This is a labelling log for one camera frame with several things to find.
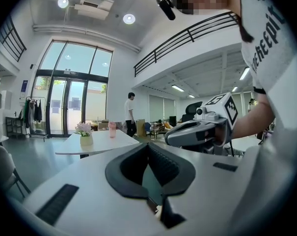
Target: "black pants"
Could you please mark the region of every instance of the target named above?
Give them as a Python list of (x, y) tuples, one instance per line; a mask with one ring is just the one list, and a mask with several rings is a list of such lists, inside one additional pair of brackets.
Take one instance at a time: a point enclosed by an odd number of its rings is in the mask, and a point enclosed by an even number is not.
[(127, 127), (128, 127), (128, 132), (127, 135), (133, 137), (133, 135), (136, 133), (136, 125), (135, 122), (132, 124), (131, 120), (126, 120), (125, 121), (127, 123)]

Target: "door frame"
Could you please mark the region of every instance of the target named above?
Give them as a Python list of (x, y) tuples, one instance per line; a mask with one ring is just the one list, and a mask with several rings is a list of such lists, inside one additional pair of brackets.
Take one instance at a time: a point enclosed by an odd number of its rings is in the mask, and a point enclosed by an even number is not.
[[(50, 129), (50, 105), (51, 105), (51, 94), (54, 86), (55, 80), (62, 80), (65, 81), (63, 94), (62, 94), (62, 100), (61, 100), (61, 126), (62, 126), (62, 133), (63, 134), (51, 134)], [(47, 105), (46, 105), (46, 131), (49, 137), (54, 138), (68, 138), (71, 134), (68, 132), (68, 102), (69, 102), (69, 94), (71, 89), (71, 83), (73, 81), (76, 82), (82, 82), (84, 83), (83, 86), (83, 92), (82, 92), (82, 100), (81, 100), (81, 122), (85, 122), (85, 113), (86, 113), (86, 95), (87, 95), (87, 80), (80, 80), (76, 78), (67, 78), (67, 77), (61, 77), (61, 76), (52, 76), (49, 90), (48, 90), (48, 96), (47, 96)]]

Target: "glass door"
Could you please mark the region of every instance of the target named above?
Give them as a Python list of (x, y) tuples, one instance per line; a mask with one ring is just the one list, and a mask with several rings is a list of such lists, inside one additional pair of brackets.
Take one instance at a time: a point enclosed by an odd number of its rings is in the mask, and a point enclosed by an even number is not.
[(46, 107), (47, 133), (51, 137), (69, 137), (77, 123), (84, 121), (86, 84), (82, 80), (53, 78)]

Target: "white chair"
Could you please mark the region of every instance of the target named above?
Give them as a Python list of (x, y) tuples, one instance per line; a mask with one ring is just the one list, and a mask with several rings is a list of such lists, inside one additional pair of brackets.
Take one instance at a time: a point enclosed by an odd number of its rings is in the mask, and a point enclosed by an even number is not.
[(23, 198), (25, 198), (25, 195), (23, 194), (20, 186), (18, 185), (18, 182), (21, 183), (21, 185), (24, 187), (27, 193), (30, 193), (30, 190), (21, 180), (20, 176), (16, 171), (12, 155), (9, 154), (4, 147), (0, 146), (0, 186), (4, 191), (7, 191), (14, 184), (16, 184)]

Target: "air conditioner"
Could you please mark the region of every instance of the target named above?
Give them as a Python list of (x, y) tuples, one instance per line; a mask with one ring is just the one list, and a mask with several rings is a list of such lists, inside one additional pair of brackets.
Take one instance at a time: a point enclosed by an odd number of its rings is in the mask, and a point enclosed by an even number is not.
[(74, 9), (79, 15), (105, 20), (113, 5), (113, 0), (81, 0)]

